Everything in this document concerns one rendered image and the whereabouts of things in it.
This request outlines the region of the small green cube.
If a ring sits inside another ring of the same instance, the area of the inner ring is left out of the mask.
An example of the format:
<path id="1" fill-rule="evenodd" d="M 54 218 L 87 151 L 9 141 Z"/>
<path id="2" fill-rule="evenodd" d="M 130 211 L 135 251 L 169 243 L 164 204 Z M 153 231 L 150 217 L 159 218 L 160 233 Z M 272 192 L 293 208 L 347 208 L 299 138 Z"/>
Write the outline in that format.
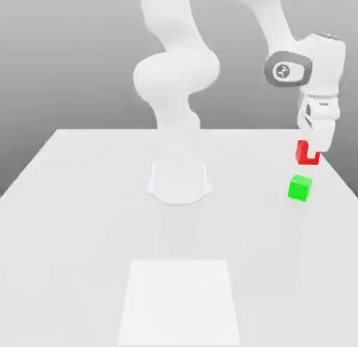
<path id="1" fill-rule="evenodd" d="M 287 196 L 291 199 L 306 201 L 310 194 L 312 181 L 309 177 L 294 175 L 289 182 Z"/>

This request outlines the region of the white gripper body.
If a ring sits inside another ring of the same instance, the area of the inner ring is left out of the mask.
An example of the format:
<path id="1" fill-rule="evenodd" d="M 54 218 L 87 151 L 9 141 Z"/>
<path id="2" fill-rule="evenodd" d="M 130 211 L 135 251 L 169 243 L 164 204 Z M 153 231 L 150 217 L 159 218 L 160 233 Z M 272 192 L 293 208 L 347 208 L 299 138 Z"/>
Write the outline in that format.
<path id="1" fill-rule="evenodd" d="M 298 103 L 297 125 L 299 129 L 313 129 L 313 123 L 337 121 L 341 116 L 338 97 L 302 94 Z"/>

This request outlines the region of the small red cube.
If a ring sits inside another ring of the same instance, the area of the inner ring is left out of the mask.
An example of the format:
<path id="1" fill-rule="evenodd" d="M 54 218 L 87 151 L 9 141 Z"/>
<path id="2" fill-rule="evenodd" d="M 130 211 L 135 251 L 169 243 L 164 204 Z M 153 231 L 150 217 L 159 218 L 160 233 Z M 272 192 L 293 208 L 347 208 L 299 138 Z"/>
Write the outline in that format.
<path id="1" fill-rule="evenodd" d="M 298 140 L 296 146 L 296 160 L 300 165 L 318 165 L 320 160 L 320 153 L 316 152 L 314 158 L 308 157 L 308 142 L 307 140 Z"/>

